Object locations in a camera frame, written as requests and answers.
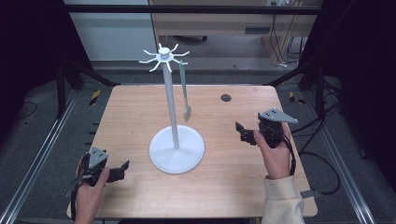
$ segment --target black strap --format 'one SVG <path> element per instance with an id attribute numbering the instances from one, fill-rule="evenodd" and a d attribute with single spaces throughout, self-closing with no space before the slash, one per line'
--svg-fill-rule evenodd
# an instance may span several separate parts
<path id="1" fill-rule="evenodd" d="M 76 198 L 78 192 L 79 184 L 77 183 L 74 190 L 72 191 L 72 196 L 70 197 L 70 210 L 73 221 L 76 221 Z"/>

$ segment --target wall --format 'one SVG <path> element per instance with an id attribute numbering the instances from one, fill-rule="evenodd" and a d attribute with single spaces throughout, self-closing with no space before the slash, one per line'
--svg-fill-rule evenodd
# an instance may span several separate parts
<path id="1" fill-rule="evenodd" d="M 64 0 L 65 4 L 148 5 L 147 0 Z M 139 61 L 156 51 L 148 13 L 70 13 L 91 61 Z"/>

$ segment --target metal bar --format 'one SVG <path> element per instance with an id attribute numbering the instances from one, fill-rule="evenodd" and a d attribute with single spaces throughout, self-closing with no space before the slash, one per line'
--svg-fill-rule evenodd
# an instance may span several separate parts
<path id="1" fill-rule="evenodd" d="M 21 211 L 24 201 L 26 200 L 30 190 L 33 187 L 48 155 L 50 154 L 52 147 L 58 138 L 59 132 L 62 130 L 69 114 L 71 108 L 76 101 L 78 95 L 78 91 L 73 91 L 68 100 L 68 107 L 64 111 L 64 114 L 55 120 L 46 140 L 35 156 L 35 160 L 30 166 L 28 172 L 23 178 L 20 186 L 15 192 L 14 196 L 11 199 L 11 202 L 8 204 L 6 210 L 0 216 L 1 224 L 12 224 L 17 218 L 18 213 Z"/>
<path id="2" fill-rule="evenodd" d="M 317 94 L 315 95 L 315 109 L 320 119 L 324 120 L 326 114 L 324 112 L 323 91 L 324 91 L 324 75 L 321 66 L 314 70 L 317 74 Z"/>
<path id="3" fill-rule="evenodd" d="M 83 66 L 83 65 L 81 65 L 81 64 L 79 64 L 77 62 L 67 61 L 67 63 L 69 65 L 71 65 L 73 68 L 77 69 L 79 72 L 83 72 L 86 75 L 88 75 L 88 76 L 100 81 L 101 83 L 103 83 L 103 84 L 105 84 L 105 85 L 107 85 L 109 87 L 114 87 L 114 86 L 120 85 L 120 83 L 116 83 L 116 82 L 110 81 L 107 78 L 100 76 L 99 74 L 93 72 L 91 69 L 89 69 L 89 68 L 87 68 L 87 67 L 85 67 L 85 66 Z"/>
<path id="4" fill-rule="evenodd" d="M 314 117 L 316 118 L 318 115 L 316 114 L 316 110 L 313 107 L 314 100 L 311 95 L 303 91 L 304 98 L 307 101 Z M 329 155 L 332 159 L 332 163 L 334 164 L 334 168 L 337 173 L 340 175 L 341 182 L 346 191 L 346 195 L 348 196 L 350 202 L 352 203 L 353 209 L 359 219 L 359 221 L 363 224 L 375 223 L 374 217 L 366 203 L 364 201 L 363 196 L 361 195 L 361 191 L 359 190 L 358 185 L 356 184 L 354 178 L 352 177 L 349 169 L 347 168 L 346 163 L 344 162 L 340 152 L 334 141 L 332 140 L 332 136 L 329 133 L 326 125 L 323 126 L 322 131 L 320 132 L 322 135 L 325 144 L 327 145 L 327 149 Z"/>
<path id="5" fill-rule="evenodd" d="M 46 5 L 49 9 L 66 9 L 85 13 L 196 13 L 196 14 L 268 14 L 319 15 L 338 9 L 321 7 L 244 7 L 244 6 L 144 6 L 144 5 Z"/>
<path id="6" fill-rule="evenodd" d="M 59 64 L 59 68 L 56 71 L 56 87 L 58 92 L 58 115 L 56 118 L 60 118 L 64 110 L 66 109 L 66 95 L 64 92 L 64 74 L 62 71 L 62 63 Z"/>

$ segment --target white pole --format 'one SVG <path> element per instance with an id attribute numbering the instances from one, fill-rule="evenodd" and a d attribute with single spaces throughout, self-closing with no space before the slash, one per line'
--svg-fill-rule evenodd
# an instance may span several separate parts
<path id="1" fill-rule="evenodd" d="M 168 100 L 169 117 L 171 119 L 172 135 L 174 139 L 174 148 L 178 149 L 178 133 L 177 133 L 177 121 L 176 121 L 176 110 L 175 110 L 175 99 L 173 93 L 173 82 L 172 73 L 169 71 L 166 63 L 162 63 L 163 68 L 163 80 L 166 88 L 166 99 Z"/>

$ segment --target white round base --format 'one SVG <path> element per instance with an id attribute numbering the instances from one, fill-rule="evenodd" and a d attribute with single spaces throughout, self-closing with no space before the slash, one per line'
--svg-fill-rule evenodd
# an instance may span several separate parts
<path id="1" fill-rule="evenodd" d="M 179 149 L 175 149 L 172 127 L 160 130 L 149 145 L 149 156 L 154 165 L 170 174 L 180 175 L 192 170 L 205 152 L 204 139 L 194 129 L 177 125 Z"/>

